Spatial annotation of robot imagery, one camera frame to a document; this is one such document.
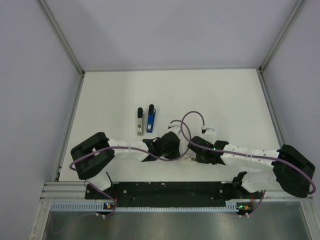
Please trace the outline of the grey and black stapler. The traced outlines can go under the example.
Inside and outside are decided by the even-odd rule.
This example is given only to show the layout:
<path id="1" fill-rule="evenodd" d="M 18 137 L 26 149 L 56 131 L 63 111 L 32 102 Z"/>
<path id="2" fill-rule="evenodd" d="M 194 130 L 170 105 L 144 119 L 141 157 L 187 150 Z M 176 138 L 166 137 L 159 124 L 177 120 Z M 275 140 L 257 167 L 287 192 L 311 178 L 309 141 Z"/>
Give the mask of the grey and black stapler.
<path id="1" fill-rule="evenodd" d="M 145 112 L 142 107 L 137 109 L 137 135 L 144 135 L 144 126 L 145 126 Z"/>

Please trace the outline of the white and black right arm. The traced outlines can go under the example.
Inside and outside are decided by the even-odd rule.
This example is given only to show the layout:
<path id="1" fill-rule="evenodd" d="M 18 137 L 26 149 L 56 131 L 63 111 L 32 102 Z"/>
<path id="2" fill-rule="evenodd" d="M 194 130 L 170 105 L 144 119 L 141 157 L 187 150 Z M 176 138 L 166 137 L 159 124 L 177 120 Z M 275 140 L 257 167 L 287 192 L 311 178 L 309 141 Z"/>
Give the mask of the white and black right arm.
<path id="1" fill-rule="evenodd" d="M 233 183 L 239 198 L 258 191 L 284 191 L 306 198 L 316 191 L 314 164 L 291 145 L 253 149 L 195 136 L 188 148 L 195 154 L 196 169 L 204 171 L 202 181 Z"/>

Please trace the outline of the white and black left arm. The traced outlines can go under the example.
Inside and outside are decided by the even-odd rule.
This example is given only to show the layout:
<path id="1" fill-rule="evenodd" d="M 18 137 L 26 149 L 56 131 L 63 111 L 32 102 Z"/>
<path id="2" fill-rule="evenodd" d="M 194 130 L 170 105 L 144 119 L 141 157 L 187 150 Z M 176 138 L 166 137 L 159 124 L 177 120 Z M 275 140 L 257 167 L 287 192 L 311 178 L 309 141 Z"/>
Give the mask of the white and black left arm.
<path id="1" fill-rule="evenodd" d="M 87 180 L 94 185 L 97 194 L 106 199 L 114 191 L 107 173 L 107 165 L 112 160 L 177 160 L 181 156 L 180 142 L 180 138 L 173 131 L 162 137 L 131 142 L 107 138 L 104 132 L 98 132 L 70 151 L 73 162 L 69 168 L 76 171 L 80 180 Z"/>

